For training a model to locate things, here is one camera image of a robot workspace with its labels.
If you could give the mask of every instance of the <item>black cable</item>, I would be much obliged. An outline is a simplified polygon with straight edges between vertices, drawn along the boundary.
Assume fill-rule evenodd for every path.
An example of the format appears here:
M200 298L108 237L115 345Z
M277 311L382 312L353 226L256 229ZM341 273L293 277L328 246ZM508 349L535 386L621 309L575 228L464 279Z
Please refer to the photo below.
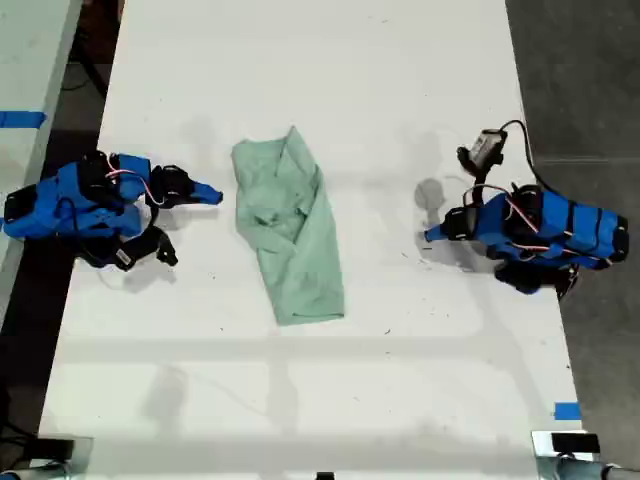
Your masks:
M82 87L86 86L89 84L89 82L91 81L90 78L87 78L84 82L78 84L78 85L74 85L73 87L62 87L60 90L62 90L63 92L73 92L75 90L80 90Z
M10 443L12 445L18 445L20 447L26 447L27 444L23 442L25 440L22 437L0 438L0 443Z
M56 204L56 208L54 210L58 210L58 207L60 206L60 204L62 204L62 202L67 202L69 204L69 206L71 207L71 218L73 220L73 231L75 233L76 243L78 244L80 249L84 253L86 253L89 257L91 257L96 262L96 264L101 265L101 267L104 267L105 265L107 265L107 263L109 263L108 260L96 257L93 253L91 253L87 249L87 247L85 246L84 242L80 239L80 229L78 228L78 211L76 210L76 204L73 203L73 200L71 200L69 197L62 197L60 200L58 200L58 203Z
M524 137L524 149L525 149L524 152L527 157L527 163L529 164L529 168L531 169L533 176L536 177L536 180L538 181L538 183L542 185L544 188L546 188L550 192L558 194L558 191L555 188L551 188L549 184L545 182L544 179L540 176L536 168L533 166L533 160L531 159L531 145L529 143L529 135L527 134L527 127L525 126L524 122L522 120L509 120L507 123L501 126L499 130L501 132L504 132L508 126L513 124L519 125L520 129L522 130L522 136Z
M34 435L31 432L27 432L26 430L18 427L15 423L12 423L12 422L10 422L8 420L6 422L4 422L4 426L10 428L14 432L18 432L21 435L24 435L25 437L29 437L29 438L36 438L37 437L37 435Z

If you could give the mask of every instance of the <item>white wire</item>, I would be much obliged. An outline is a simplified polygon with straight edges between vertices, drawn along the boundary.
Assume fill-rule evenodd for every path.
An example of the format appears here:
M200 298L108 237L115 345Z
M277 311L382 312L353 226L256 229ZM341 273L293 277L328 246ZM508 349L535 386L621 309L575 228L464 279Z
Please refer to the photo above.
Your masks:
M489 183L479 183L478 185L474 185L471 188L468 188L467 190L465 190L465 192L462 194L462 204L466 205L466 198L467 198L467 194L471 191L473 191L474 189L478 188L478 187L487 187L487 188L493 188L494 190L499 190L500 192L504 192L505 193L505 199L507 201L507 203L509 204L509 215L507 216L506 220L508 220L509 218L511 218L511 215L513 214L513 211L515 211L518 215L520 215L520 217L522 218L522 220L524 220L524 222L529 226L529 228L531 228L531 230L533 230L535 233L538 233L539 230L538 228L533 224L533 222L529 219L529 217L526 216L526 214L520 209L520 207L518 207L512 200L511 198L511 194L509 193L509 191L506 188L502 188L502 187L498 187L497 185L491 185ZM573 236L572 232L569 232L568 230L565 230L564 233L568 236ZM540 252L546 252L549 250L550 247L545 247L544 245L520 245L517 243L511 243L511 245L513 245L516 248L520 248L522 250L534 250L534 251L540 251ZM562 251L564 253L569 253L571 255L581 255L578 252L575 252L571 249L568 248L563 248ZM531 260L535 255L532 255L530 258L528 258L525 261L529 261ZM592 256L588 256L590 259L592 260L601 260L598 257L592 257ZM613 262L611 260L609 260L608 258L604 258L602 259L605 262L607 262L609 265L613 265Z
M518 215L520 215L520 217L522 218L522 220L524 220L524 222L529 226L529 228L531 230L533 230L535 233L538 233L538 228L533 224L533 222L529 219L529 217L527 217L525 215L525 213L520 209L520 207L518 207L512 200L511 198L511 194L509 193L509 191L506 188L502 188L502 187L498 187L497 185L491 185L489 183L479 183L478 185L474 185L471 188L468 188L463 194L462 194L462 204L466 205L467 204L467 194L473 190L475 190L476 188L479 187L487 187L487 188L493 188L494 190L499 190L501 192L505 193L505 199L507 200L507 203L510 205L510 207L516 211L516 213Z
M111 170L109 173L107 173L106 177L107 178L111 178L111 177L115 177L117 175L122 175L123 173L128 173L130 175L135 175L137 178L140 179L140 181L142 182L142 184L144 185L144 189L147 192L147 195L149 195L149 198L151 199L151 201L153 203L155 203L156 205L160 206L164 203L164 199L162 199L162 202L158 202L154 197L153 194L151 193L151 189L149 188L149 185L147 185L147 182L145 181L145 179L143 178L142 175L140 175L138 172L134 172L133 170L126 170L126 169L120 169L120 170Z

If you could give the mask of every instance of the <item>towel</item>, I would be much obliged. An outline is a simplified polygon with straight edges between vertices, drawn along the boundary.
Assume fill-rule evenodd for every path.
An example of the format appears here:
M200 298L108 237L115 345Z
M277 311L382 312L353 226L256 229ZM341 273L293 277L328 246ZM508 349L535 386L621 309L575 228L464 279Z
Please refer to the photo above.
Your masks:
M344 316L336 227L324 180L295 127L233 148L238 232L256 251L279 325Z

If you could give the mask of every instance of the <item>gray floor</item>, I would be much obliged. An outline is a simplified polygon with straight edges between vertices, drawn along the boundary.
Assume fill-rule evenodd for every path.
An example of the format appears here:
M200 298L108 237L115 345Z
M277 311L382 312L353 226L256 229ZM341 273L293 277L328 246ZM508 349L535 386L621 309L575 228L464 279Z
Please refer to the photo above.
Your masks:
M534 157L567 196L627 216L626 263L561 304L587 429L640 468L640 2L507 0Z

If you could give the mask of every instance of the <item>floor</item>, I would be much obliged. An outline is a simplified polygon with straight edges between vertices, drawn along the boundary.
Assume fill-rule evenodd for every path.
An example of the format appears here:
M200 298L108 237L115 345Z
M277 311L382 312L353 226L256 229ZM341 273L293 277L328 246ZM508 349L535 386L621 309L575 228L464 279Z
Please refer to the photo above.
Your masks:
M640 222L640 195L635 195L640 182L640 143L635 142L640 131L640 3L506 1L540 173L577 201L627 216L633 240ZM110 66L99 69L108 78ZM104 102L91 83L76 88L85 80L82 67L68 66L48 149L50 168L74 151L95 147ZM640 306L640 296L633 293L633 272L640 267L634 247L640 245L632 243L626 263L585 272L561 309L585 427L599 434L607 461L640 468L640 322L632 313ZM48 255L46 248L42 252L38 255ZM16 283L33 282L29 268L19 275ZM23 311L28 304L14 302L14 317L29 316ZM64 298L52 308L63 304ZM28 332L27 341L32 335ZM55 335L42 333L43 339L52 335L53 344L42 345L50 355ZM14 392L32 410L42 408L48 377L36 373L30 386ZM37 423L28 426L37 428Z

